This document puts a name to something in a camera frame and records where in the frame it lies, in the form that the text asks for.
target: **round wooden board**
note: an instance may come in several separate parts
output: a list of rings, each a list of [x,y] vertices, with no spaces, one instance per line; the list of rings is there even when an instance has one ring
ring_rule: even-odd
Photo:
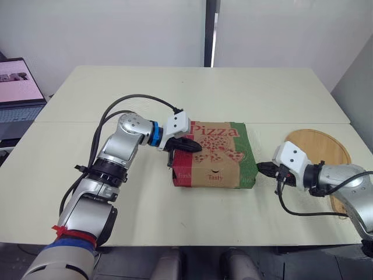
[[[325,161],[327,165],[342,165],[351,163],[351,157],[346,148],[330,135],[313,129],[296,130],[286,136],[290,141],[301,148],[313,164]],[[346,213],[343,204],[334,196],[330,202],[335,212]]]

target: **laptop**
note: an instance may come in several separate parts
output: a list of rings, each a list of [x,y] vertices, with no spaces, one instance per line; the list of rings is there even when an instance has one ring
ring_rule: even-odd
[[[21,138],[45,104],[23,58],[0,62],[0,141]]]

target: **blue tape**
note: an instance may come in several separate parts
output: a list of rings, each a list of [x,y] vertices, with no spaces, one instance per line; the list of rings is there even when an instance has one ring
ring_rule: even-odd
[[[91,242],[88,242],[82,239],[72,239],[72,238],[58,239],[54,241],[53,243],[45,246],[43,250],[46,250],[48,248],[58,247],[58,246],[80,247],[80,248],[84,248],[90,251],[91,254],[93,254],[93,251],[94,251],[94,246],[92,245]]]
[[[159,127],[158,127],[158,123],[155,121],[154,122],[154,135],[153,135],[153,140],[150,146],[155,146],[158,140],[159,140]]]

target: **floor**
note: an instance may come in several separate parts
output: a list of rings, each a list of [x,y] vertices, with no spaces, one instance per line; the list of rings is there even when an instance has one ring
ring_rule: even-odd
[[[43,246],[0,243],[1,279],[20,279]],[[219,257],[228,247],[182,247],[184,279],[221,279]],[[240,247],[251,256],[264,280],[372,280],[372,260],[352,260],[323,250],[276,254],[274,247]],[[166,247],[105,247],[97,256],[94,280],[149,279]]]

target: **laptop screen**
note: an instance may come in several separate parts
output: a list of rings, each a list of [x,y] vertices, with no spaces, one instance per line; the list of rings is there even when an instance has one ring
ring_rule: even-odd
[[[0,104],[43,100],[44,96],[22,58],[0,62]]]

